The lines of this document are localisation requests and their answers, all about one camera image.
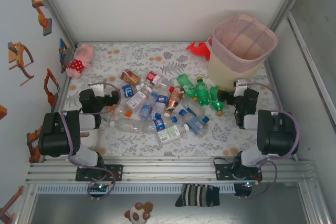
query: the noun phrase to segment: blue bottle cap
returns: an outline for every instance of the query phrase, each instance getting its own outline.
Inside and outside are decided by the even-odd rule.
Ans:
[[[202,121],[203,123],[207,123],[210,120],[210,118],[208,118],[207,116],[203,117]]]
[[[179,114],[180,115],[184,115],[185,114],[185,110],[180,110]]]

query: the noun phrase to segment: table surface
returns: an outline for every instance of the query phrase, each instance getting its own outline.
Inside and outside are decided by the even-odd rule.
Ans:
[[[196,83],[198,76],[203,77],[208,89],[213,83],[207,77],[208,61],[204,57],[191,54],[186,43],[98,43],[92,44],[95,57],[91,68],[85,68],[79,79],[71,79],[65,110],[81,108],[80,91],[87,89],[92,81],[105,80],[117,87],[126,83],[120,79],[124,69],[130,69],[143,81],[150,71],[154,71],[178,85],[176,77],[182,73]],[[265,67],[262,66],[251,82],[269,84]],[[259,92],[257,109],[276,108],[269,90],[251,86]],[[224,107],[224,115],[218,117],[209,107],[204,106],[210,118],[208,132],[203,138],[188,132],[182,139],[159,145],[155,135],[120,132],[109,126],[103,117],[100,131],[101,140],[98,152],[110,156],[231,156],[238,151],[250,148],[256,143],[257,132],[241,130],[235,123],[233,106]]]

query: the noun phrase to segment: green soda bottle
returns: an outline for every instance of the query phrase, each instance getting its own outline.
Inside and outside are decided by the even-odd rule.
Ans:
[[[194,100],[197,100],[196,89],[194,85],[189,81],[189,78],[185,73],[178,76],[176,80],[179,83],[179,85],[183,88],[184,94],[187,97],[191,97]]]
[[[219,86],[214,86],[210,88],[211,105],[215,109],[216,115],[222,116],[224,115],[224,112],[223,112],[224,102],[220,102],[218,100],[218,95],[217,95],[218,90],[219,90]]]
[[[201,106],[210,104],[209,91],[207,90],[206,84],[203,82],[202,77],[197,77],[196,92],[198,103]]]

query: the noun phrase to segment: white wall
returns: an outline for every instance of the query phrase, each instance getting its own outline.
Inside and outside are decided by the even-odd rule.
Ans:
[[[50,17],[47,9],[41,9]],[[38,129],[45,113],[50,112],[44,92],[47,68],[54,73],[60,86],[66,77],[65,72],[60,73],[58,54],[59,38],[65,38],[54,20],[52,33],[44,37],[37,15],[31,0],[0,0],[0,105],[8,110],[8,114],[0,120],[0,207],[26,179],[29,168],[26,134]],[[19,68],[9,70],[14,65],[14,62],[8,63],[7,43],[10,41],[20,41],[34,59],[34,63],[26,68],[34,77],[21,87],[26,77]],[[50,82],[50,91],[57,92]]]
[[[313,160],[333,222],[336,222],[336,134],[287,20],[277,32],[269,63],[284,110],[300,123],[298,157]]]
[[[54,1],[76,41],[190,41],[236,13],[270,25],[284,0]]]

